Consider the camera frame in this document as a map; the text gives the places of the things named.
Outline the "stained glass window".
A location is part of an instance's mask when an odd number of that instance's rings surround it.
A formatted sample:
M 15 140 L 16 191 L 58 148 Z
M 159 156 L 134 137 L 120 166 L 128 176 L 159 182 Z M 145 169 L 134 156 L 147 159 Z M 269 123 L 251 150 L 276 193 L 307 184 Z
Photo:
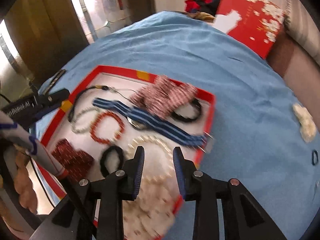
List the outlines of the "stained glass window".
M 127 0 L 71 0 L 89 43 L 132 23 Z

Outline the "white dotted scrunchie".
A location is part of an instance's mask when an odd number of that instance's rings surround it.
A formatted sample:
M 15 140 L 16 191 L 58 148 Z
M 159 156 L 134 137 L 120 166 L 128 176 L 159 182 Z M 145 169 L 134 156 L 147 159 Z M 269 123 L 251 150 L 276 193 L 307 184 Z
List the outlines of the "white dotted scrunchie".
M 123 201 L 125 239 L 158 239 L 175 222 L 175 201 L 163 184 L 142 181 L 137 199 Z

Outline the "wooden door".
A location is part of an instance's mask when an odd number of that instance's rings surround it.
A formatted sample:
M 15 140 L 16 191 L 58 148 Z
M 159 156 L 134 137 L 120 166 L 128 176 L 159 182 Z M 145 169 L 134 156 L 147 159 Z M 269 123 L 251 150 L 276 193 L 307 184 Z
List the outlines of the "wooden door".
M 15 0 L 4 22 L 36 84 L 88 46 L 71 0 Z

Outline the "striped pillow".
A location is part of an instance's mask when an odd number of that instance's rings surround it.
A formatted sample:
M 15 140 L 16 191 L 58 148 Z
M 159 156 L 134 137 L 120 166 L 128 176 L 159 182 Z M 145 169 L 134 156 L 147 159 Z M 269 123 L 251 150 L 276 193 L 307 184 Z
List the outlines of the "striped pillow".
M 285 0 L 286 32 L 319 64 L 319 29 L 300 0 Z

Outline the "pink brown bed mattress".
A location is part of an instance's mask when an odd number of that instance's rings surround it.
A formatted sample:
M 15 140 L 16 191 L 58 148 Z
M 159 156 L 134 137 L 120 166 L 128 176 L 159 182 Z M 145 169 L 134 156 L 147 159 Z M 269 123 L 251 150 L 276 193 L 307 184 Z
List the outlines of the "pink brown bed mattress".
M 304 106 L 319 107 L 319 65 L 287 33 L 280 32 L 266 61 Z

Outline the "red white checked scrunchie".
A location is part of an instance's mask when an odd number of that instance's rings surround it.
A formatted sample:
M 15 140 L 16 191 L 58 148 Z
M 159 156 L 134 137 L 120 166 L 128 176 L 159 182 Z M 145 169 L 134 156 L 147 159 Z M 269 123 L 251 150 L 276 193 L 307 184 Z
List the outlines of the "red white checked scrunchie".
M 191 102 L 197 88 L 189 83 L 176 85 L 167 76 L 156 77 L 154 83 L 144 86 L 129 97 L 132 104 L 150 114 L 165 119 L 178 107 Z

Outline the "cream fuzzy scrunchie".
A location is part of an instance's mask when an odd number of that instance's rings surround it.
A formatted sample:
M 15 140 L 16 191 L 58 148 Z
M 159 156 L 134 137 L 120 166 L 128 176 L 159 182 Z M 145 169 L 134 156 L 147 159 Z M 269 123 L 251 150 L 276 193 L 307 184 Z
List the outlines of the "cream fuzzy scrunchie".
M 292 105 L 293 112 L 300 123 L 300 133 L 306 143 L 312 142 L 317 133 L 317 127 L 313 121 L 313 117 L 307 108 L 298 103 Z

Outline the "red blue clothes pile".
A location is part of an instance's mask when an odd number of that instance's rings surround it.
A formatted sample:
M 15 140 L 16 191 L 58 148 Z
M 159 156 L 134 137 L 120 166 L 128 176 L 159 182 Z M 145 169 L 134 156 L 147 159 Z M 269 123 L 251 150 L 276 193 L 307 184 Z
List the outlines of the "red blue clothes pile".
M 221 0 L 185 0 L 185 11 L 189 13 L 205 12 L 216 15 Z

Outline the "black flat tool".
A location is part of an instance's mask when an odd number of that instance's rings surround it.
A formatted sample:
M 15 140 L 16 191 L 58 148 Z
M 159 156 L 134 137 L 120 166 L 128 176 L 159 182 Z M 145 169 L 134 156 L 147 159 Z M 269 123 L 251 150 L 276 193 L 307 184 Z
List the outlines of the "black flat tool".
M 39 92 L 40 95 L 48 94 L 52 88 L 56 85 L 57 81 L 67 72 L 65 69 L 59 70 L 50 80 L 50 83 L 46 85 L 46 87 Z

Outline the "red shallow tray box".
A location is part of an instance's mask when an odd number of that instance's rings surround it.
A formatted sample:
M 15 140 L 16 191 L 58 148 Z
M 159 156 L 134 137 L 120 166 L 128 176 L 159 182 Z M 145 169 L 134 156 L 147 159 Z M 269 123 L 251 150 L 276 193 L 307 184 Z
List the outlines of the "red shallow tray box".
M 75 97 L 79 94 L 80 91 L 85 88 L 93 85 L 107 85 L 114 89 L 120 90 L 121 94 L 124 94 L 125 97 L 130 97 L 134 91 L 137 91 L 141 87 L 152 84 L 157 75 L 141 72 L 138 70 L 132 70 L 127 68 L 112 67 L 112 66 L 97 66 L 88 71 L 68 70 L 66 72 L 66 77 L 63 76 L 61 81 L 58 81 L 54 86 L 54 92 L 60 90 L 61 88 L 68 89 L 70 91 L 69 102 L 63 103 L 62 109 L 59 109 L 55 116 L 52 118 L 50 124 L 47 125 L 46 131 L 42 132 L 41 143 L 46 147 L 49 153 L 51 153 L 56 143 L 61 139 L 67 139 L 68 142 L 76 149 L 83 150 L 90 154 L 94 159 L 94 164 L 87 174 L 87 178 L 90 181 L 97 181 L 99 178 L 102 178 L 100 168 L 98 167 L 98 160 L 102 154 L 103 149 L 107 148 L 107 145 L 100 144 L 94 141 L 91 138 L 90 132 L 85 132 L 82 134 L 76 134 L 72 131 L 72 124 L 68 122 L 67 115 L 71 108 L 71 104 L 74 102 Z M 124 103 L 125 105 L 132 107 L 133 104 L 130 103 L 125 98 L 121 97 L 116 92 L 103 92 L 97 91 L 85 92 L 83 96 L 79 99 L 79 105 L 77 105 L 75 110 L 75 116 L 77 116 L 82 110 L 93 107 L 92 102 L 94 98 L 103 98 L 105 100 L 118 100 Z M 168 118 L 168 122 L 175 124 L 177 127 L 186 131 L 189 134 L 199 135 L 203 132 L 209 132 L 213 124 L 214 109 L 215 109 L 215 95 L 197 88 L 197 93 L 195 96 L 202 106 L 202 114 L 200 119 L 191 123 L 183 124 L 182 122 L 174 121 L 172 118 Z M 95 115 L 105 112 L 106 110 L 100 109 L 98 111 L 90 111 L 94 113 L 83 114 L 76 127 L 78 129 L 83 129 L 84 127 L 89 126 L 89 121 L 93 121 Z M 176 146 L 181 146 L 182 152 L 186 159 L 192 160 L 196 166 L 201 162 L 204 152 L 199 148 L 193 148 L 189 146 L 182 146 L 157 132 L 148 130 L 148 131 L 139 131 L 134 129 L 131 124 L 129 124 L 127 118 L 123 117 L 116 111 L 114 112 L 119 118 L 122 119 L 124 123 L 124 131 L 120 136 L 120 139 L 114 141 L 117 146 L 121 147 L 124 150 L 125 157 L 133 157 L 136 147 L 138 144 L 136 142 L 141 142 L 138 140 L 138 137 L 143 139 L 147 136 L 153 136 L 153 138 L 161 139 L 163 144 L 166 144 L 164 150 L 161 150 L 160 146 L 146 142 L 141 144 L 145 146 L 145 165 L 143 171 L 143 180 L 153 179 L 159 176 L 166 175 L 163 185 L 165 185 L 170 191 L 176 203 L 173 208 L 173 214 L 176 214 L 182 205 L 182 197 L 178 193 L 178 184 L 176 179 L 172 176 L 174 173 L 174 164 L 172 159 L 172 150 Z M 103 138 L 113 138 L 115 131 L 119 130 L 119 125 L 116 120 L 111 117 L 107 117 L 97 125 L 97 135 L 102 136 Z M 65 190 L 62 188 L 59 181 L 53 177 L 49 172 L 45 171 L 44 168 L 39 167 L 41 174 L 45 178 L 46 182 L 50 186 L 53 192 L 62 199 L 66 195 Z

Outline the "red floral box lid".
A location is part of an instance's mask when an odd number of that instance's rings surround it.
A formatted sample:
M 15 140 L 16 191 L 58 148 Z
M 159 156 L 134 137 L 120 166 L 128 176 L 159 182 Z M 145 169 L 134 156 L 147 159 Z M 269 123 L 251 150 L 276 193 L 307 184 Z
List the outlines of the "red floral box lid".
M 284 18 L 283 9 L 269 0 L 221 0 L 213 27 L 266 59 Z

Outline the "dark red dotted scrunchie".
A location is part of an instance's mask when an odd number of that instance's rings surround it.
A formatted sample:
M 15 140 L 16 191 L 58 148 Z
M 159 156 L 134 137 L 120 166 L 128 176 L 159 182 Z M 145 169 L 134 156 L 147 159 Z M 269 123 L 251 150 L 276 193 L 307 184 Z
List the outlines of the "dark red dotted scrunchie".
M 73 184 L 85 179 L 94 158 L 83 150 L 76 150 L 67 139 L 56 143 L 52 156 L 68 171 L 68 177 Z

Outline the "blue towel cloth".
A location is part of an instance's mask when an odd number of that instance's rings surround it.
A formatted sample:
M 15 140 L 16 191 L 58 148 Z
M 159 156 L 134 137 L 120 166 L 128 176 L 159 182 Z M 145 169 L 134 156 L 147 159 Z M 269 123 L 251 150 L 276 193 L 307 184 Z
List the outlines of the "blue towel cloth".
M 74 90 L 98 65 L 164 74 L 215 95 L 212 152 L 201 170 L 238 178 L 287 239 L 319 239 L 319 165 L 283 79 L 248 47 L 177 12 L 147 17 L 87 46 L 54 89 Z

